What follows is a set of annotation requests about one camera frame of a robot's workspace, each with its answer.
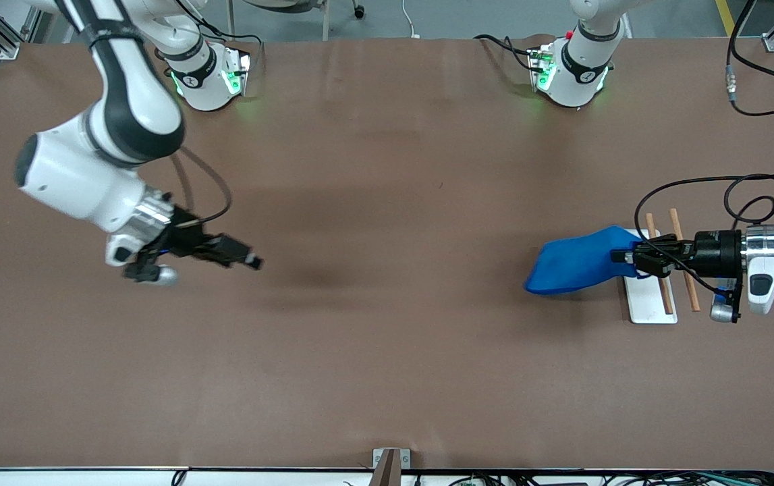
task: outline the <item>table surface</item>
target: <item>table surface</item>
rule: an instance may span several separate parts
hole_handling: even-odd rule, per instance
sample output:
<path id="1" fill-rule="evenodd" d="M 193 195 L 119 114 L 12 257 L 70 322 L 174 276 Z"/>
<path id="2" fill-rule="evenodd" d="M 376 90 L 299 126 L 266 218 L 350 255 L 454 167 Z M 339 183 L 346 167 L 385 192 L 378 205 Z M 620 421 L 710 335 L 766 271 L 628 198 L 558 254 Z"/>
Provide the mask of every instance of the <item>table surface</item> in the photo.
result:
<path id="1" fill-rule="evenodd" d="M 402 446 L 417 467 L 774 468 L 774 309 L 714 323 L 677 277 L 680 323 L 639 326 L 620 282 L 522 289 L 547 240 L 628 225 L 651 188 L 774 171 L 774 117 L 728 107 L 725 44 L 624 41 L 578 111 L 479 41 L 270 44 L 250 98 L 184 109 L 235 196 L 209 230 L 266 265 L 169 259 L 173 288 L 123 280 L 99 229 L 16 188 L 23 141 L 101 92 L 83 46 L 23 46 L 0 65 L 0 466 L 356 466 Z M 738 88 L 774 108 L 774 79 L 741 67 Z M 196 211 L 220 207 L 189 173 Z M 167 160 L 141 174 L 179 193 Z M 728 227 L 723 189 L 648 207 L 663 231 L 668 207 L 687 234 Z"/>

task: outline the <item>wooden dowel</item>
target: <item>wooden dowel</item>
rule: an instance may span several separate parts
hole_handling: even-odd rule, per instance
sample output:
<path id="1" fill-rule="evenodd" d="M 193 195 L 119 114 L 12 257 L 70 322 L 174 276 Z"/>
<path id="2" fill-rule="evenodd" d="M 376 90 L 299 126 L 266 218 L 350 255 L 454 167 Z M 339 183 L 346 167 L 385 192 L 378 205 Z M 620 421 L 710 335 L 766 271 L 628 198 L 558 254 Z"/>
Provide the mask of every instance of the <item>wooden dowel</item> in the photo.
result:
<path id="1" fill-rule="evenodd" d="M 648 227 L 648 239 L 656 238 L 656 225 L 654 224 L 654 215 L 647 213 L 645 215 L 645 225 Z M 665 314 L 674 314 L 674 307 L 671 306 L 671 299 L 668 298 L 668 283 L 665 279 L 659 280 L 659 291 L 662 292 L 662 305 L 665 308 Z"/>
<path id="2" fill-rule="evenodd" d="M 678 218 L 678 210 L 672 207 L 668 210 L 668 215 L 671 216 L 671 225 L 674 227 L 674 235 L 678 237 L 678 240 L 684 239 L 684 232 L 680 230 L 680 219 Z M 690 296 L 690 307 L 693 312 L 700 312 L 701 306 L 698 305 L 698 294 L 696 293 L 696 283 L 692 281 L 692 277 L 686 272 L 684 273 L 684 281 L 686 282 L 686 293 Z"/>

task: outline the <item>white cable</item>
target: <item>white cable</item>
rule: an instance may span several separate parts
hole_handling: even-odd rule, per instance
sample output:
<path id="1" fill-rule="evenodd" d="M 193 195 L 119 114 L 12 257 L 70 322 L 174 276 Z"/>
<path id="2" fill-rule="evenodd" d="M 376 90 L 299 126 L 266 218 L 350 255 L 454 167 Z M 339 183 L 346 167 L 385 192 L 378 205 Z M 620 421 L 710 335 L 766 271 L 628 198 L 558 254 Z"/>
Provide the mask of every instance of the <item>white cable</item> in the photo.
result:
<path id="1" fill-rule="evenodd" d="M 414 21 L 411 20 L 411 16 L 408 15 L 408 10 L 405 8 L 405 0 L 402 0 L 402 12 L 405 13 L 405 18 L 408 19 L 408 25 L 411 26 L 411 37 L 418 39 L 419 37 L 414 32 Z"/>

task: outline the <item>cable connector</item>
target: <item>cable connector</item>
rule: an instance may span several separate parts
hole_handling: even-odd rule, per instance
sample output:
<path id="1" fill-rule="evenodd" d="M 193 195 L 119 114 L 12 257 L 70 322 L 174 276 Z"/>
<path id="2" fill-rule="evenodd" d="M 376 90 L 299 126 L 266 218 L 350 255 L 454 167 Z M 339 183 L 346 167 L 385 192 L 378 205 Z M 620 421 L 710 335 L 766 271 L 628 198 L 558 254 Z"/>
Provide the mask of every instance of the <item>cable connector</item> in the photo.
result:
<path id="1" fill-rule="evenodd" d="M 725 91 L 729 93 L 729 101 L 734 102 L 738 96 L 735 95 L 735 91 L 738 89 L 735 83 L 735 70 L 730 64 L 725 67 Z"/>

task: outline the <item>brown table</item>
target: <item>brown table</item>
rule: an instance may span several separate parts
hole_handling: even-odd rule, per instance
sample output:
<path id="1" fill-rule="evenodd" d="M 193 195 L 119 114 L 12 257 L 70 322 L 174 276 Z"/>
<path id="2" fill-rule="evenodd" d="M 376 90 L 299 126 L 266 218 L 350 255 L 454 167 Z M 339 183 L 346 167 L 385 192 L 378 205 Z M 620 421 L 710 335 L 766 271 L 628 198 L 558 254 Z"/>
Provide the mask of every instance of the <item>brown table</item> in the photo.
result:
<path id="1" fill-rule="evenodd" d="M 17 190 L 24 139 L 101 89 L 84 47 L 23 46 L 0 65 L 0 466 L 356 466 L 405 446 L 417 467 L 774 468 L 774 309 L 714 323 L 677 277 L 680 323 L 639 326 L 615 281 L 522 289 L 544 242 L 630 224 L 659 184 L 774 171 L 774 117 L 730 110 L 724 49 L 627 40 L 576 111 L 478 41 L 270 44 L 252 98 L 186 109 L 186 144 L 235 191 L 210 229 L 267 264 L 170 259 L 181 281 L 156 288 Z M 741 67 L 738 86 L 774 108 L 774 79 Z M 179 192 L 167 161 L 141 173 Z M 728 227 L 722 191 L 648 207 L 662 230 L 671 206 L 687 234 Z"/>

